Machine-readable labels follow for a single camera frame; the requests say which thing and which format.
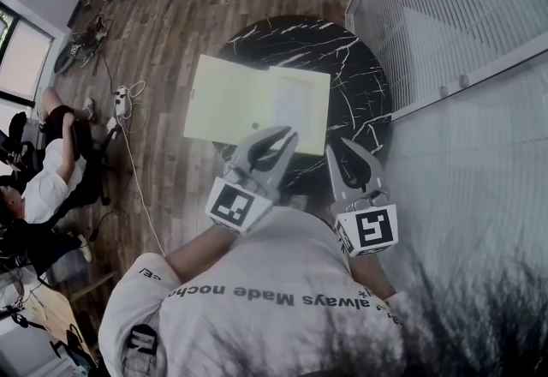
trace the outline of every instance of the black marble table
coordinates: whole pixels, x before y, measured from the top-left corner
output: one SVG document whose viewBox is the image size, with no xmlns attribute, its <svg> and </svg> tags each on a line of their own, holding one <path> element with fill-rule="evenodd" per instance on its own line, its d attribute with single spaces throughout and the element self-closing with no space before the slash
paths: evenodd
<svg viewBox="0 0 548 377">
<path fill-rule="evenodd" d="M 256 69 L 284 66 L 331 75 L 326 140 L 339 135 L 372 153 L 384 147 L 391 120 L 390 87 L 371 51 L 337 24 L 311 16 L 272 17 L 241 30 L 218 56 Z M 216 147 L 225 160 L 235 149 Z M 331 189 L 325 157 L 296 154 L 280 189 L 284 194 Z"/>
</svg>

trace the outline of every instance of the white t-shirt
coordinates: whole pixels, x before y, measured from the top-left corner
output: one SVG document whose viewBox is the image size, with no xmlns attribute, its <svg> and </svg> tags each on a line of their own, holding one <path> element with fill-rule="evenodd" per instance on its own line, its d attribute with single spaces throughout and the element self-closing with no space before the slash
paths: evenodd
<svg viewBox="0 0 548 377">
<path fill-rule="evenodd" d="M 29 181 L 22 196 L 25 199 L 27 223 L 47 222 L 81 182 L 86 160 L 80 157 L 74 163 L 74 171 L 68 185 L 57 174 L 62 163 L 63 140 L 53 140 L 45 148 L 44 169 Z"/>
<path fill-rule="evenodd" d="M 295 359 L 309 372 L 318 370 L 314 346 L 323 340 L 328 311 L 334 320 L 342 318 L 348 334 L 367 330 L 395 350 L 399 344 L 401 322 L 386 302 L 352 279 L 331 229 L 290 208 L 274 208 L 253 234 L 186 284 L 160 255 L 137 259 L 113 290 L 99 329 L 110 375 L 121 375 L 131 328 L 147 323 L 158 309 L 167 376 L 220 375 L 217 364 L 224 361 L 216 334 L 251 348 L 262 343 L 278 374 Z M 250 353 L 257 357 L 260 350 Z"/>
</svg>

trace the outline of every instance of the hand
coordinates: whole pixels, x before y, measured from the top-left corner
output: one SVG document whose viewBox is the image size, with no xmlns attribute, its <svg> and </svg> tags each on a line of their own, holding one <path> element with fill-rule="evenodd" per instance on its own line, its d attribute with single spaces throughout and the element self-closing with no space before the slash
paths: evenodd
<svg viewBox="0 0 548 377">
<path fill-rule="evenodd" d="M 65 114 L 65 116 L 63 117 L 63 126 L 64 127 L 72 127 L 72 125 L 74 124 L 74 120 L 76 118 L 74 118 L 74 114 L 71 113 L 71 112 L 68 112 Z"/>
</svg>

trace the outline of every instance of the light green folder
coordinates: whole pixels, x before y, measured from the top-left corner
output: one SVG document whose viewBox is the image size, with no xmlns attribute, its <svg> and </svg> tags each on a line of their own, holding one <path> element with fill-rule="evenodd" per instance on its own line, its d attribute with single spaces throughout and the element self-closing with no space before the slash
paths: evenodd
<svg viewBox="0 0 548 377">
<path fill-rule="evenodd" d="M 287 125 L 299 133 L 297 152 L 323 155 L 330 83 L 328 74 L 261 71 L 202 55 L 184 136 L 236 145 L 254 131 Z"/>
</svg>

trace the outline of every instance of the black hair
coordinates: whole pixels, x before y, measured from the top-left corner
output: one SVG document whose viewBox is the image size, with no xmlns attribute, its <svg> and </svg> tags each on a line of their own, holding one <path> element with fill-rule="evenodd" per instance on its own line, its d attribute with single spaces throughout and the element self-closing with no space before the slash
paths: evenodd
<svg viewBox="0 0 548 377">
<path fill-rule="evenodd" d="M 436 286 L 422 277 L 399 316 L 399 353 L 394 343 L 378 346 L 364 324 L 348 336 L 326 313 L 317 369 L 290 367 L 284 376 L 433 377 L 548 375 L 546 277 L 519 265 L 472 283 Z M 347 321 L 356 327 L 356 321 Z M 213 331 L 223 358 L 222 376 L 278 376 L 267 365 L 268 351 L 256 339 Z M 187 375 L 194 375 L 192 370 Z"/>
<path fill-rule="evenodd" d="M 14 219 L 14 215 L 8 208 L 8 203 L 3 197 L 2 191 L 0 191 L 0 224 L 3 226 L 9 226 Z"/>
</svg>

